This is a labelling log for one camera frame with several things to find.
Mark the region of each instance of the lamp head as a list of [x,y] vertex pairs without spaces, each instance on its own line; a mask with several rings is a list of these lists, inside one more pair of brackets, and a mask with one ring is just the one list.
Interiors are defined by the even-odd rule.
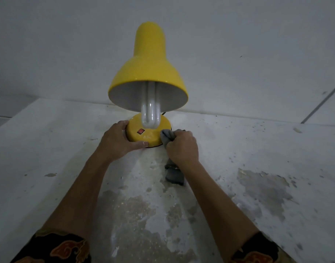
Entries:
[[117,72],[108,96],[121,108],[141,111],[142,125],[151,129],[158,128],[161,113],[187,103],[186,87],[166,59],[165,36],[156,23],[137,29],[134,56]]

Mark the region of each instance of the person's right arm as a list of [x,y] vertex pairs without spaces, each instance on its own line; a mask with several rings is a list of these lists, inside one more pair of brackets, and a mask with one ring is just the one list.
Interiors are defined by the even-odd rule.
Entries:
[[199,162],[196,139],[176,131],[167,147],[170,159],[185,175],[203,211],[224,262],[259,230],[209,176]]

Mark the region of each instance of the person's left arm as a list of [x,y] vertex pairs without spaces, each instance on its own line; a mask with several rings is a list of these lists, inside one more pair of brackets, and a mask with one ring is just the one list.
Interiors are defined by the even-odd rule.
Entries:
[[[104,133],[97,149],[87,160],[62,201],[12,262],[47,262],[52,257],[71,262],[72,258],[78,260],[81,249],[84,257],[82,262],[90,261],[86,239],[90,237],[94,209],[109,164],[132,150],[148,146],[148,142],[127,141],[123,135],[127,124],[128,121],[120,121]],[[73,247],[78,249],[77,256],[73,255]]]

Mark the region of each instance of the person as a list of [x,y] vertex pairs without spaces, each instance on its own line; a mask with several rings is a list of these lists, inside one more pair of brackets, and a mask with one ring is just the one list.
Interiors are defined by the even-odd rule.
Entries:
[[[104,174],[113,161],[147,142],[129,142],[123,135],[128,121],[106,131],[95,152],[57,208],[13,263],[91,262],[87,240]],[[170,159],[185,175],[224,262],[292,262],[262,234],[232,202],[199,162],[198,146],[190,131],[176,131],[167,147]]]

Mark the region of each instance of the person's left hand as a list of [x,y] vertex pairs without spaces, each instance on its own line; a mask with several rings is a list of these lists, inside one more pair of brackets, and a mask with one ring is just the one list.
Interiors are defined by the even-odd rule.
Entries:
[[112,162],[125,156],[132,150],[143,149],[149,146],[147,141],[130,142],[123,133],[129,121],[119,121],[107,130],[98,145],[96,152]]

